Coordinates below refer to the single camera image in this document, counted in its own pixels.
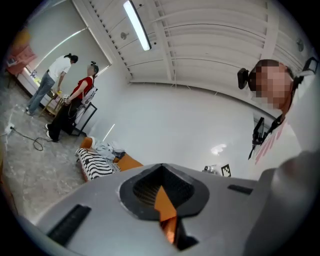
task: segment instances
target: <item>black pants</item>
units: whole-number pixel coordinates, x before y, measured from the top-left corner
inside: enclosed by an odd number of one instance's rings
[[[59,134],[64,123],[76,119],[76,113],[81,105],[81,99],[75,98],[69,105],[63,105],[51,124],[48,124],[49,135],[53,141],[59,139]]]

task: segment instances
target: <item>black and white striped cloth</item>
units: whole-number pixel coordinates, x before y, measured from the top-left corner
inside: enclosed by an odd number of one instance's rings
[[[93,149],[79,148],[75,154],[79,157],[83,171],[89,181],[115,173],[106,159]]]

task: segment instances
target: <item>floor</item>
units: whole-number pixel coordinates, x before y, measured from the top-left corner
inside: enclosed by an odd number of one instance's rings
[[[44,125],[52,120],[49,115],[29,116],[25,107],[30,97],[14,81],[0,78],[0,135],[8,123],[20,133],[31,137],[46,138]],[[3,175],[20,215],[34,221],[51,204],[84,183],[75,151],[83,136],[69,136],[64,131],[58,143],[41,140],[43,151],[34,149],[33,141],[12,131],[3,135]]]

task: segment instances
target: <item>roller blind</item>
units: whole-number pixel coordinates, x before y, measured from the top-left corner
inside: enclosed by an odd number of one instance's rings
[[[70,94],[79,80],[87,76],[87,67],[95,61],[99,70],[110,65],[70,0],[51,7],[35,17],[28,25],[30,46],[37,58],[29,66],[40,78],[60,56],[78,56],[65,75],[61,89]]]

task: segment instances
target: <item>gray clothing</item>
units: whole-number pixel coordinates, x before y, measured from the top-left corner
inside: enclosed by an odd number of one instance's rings
[[[52,86],[54,86],[54,84],[55,84],[55,81],[50,77],[50,75],[47,72],[45,72],[41,79],[41,83],[38,90],[32,96],[32,98],[30,99],[27,105],[29,108],[29,112],[32,115],[36,111],[43,97],[50,91],[50,89],[52,88]]]

